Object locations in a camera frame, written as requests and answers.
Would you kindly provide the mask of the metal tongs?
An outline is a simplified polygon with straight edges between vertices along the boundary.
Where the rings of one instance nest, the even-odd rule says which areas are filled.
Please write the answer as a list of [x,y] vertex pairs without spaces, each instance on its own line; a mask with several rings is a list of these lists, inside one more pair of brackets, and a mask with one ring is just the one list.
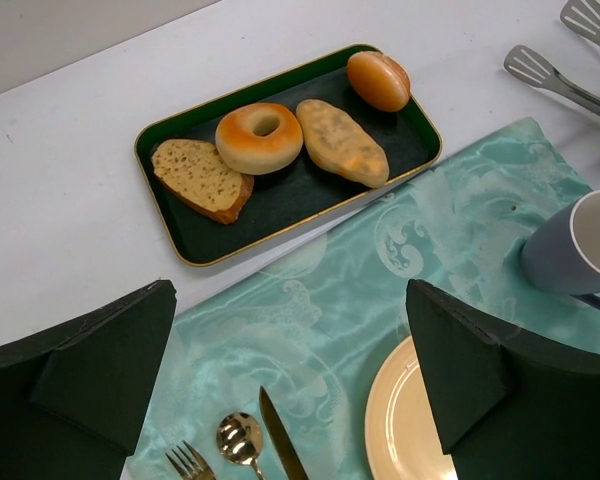
[[561,1],[554,14],[548,40],[513,46],[503,68],[600,118],[600,1]]

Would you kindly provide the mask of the round bun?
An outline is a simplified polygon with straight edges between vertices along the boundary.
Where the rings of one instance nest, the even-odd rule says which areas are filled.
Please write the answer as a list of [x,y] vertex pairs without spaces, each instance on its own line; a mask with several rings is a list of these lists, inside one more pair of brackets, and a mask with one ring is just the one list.
[[353,54],[347,62],[347,76],[355,92],[380,111],[398,112],[411,98],[409,76],[399,63],[384,53]]

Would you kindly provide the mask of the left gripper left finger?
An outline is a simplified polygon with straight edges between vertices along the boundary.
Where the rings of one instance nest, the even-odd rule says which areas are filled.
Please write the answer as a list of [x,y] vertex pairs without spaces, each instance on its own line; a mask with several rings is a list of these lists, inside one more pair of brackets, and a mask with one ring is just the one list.
[[0,479],[118,479],[136,450],[176,291],[157,280],[0,346]]

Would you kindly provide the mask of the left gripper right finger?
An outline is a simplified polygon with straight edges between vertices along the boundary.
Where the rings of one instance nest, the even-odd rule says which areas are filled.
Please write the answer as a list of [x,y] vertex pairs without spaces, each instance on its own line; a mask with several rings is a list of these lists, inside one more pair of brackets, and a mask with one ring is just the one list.
[[424,280],[406,310],[437,435],[460,479],[600,479],[600,354]]

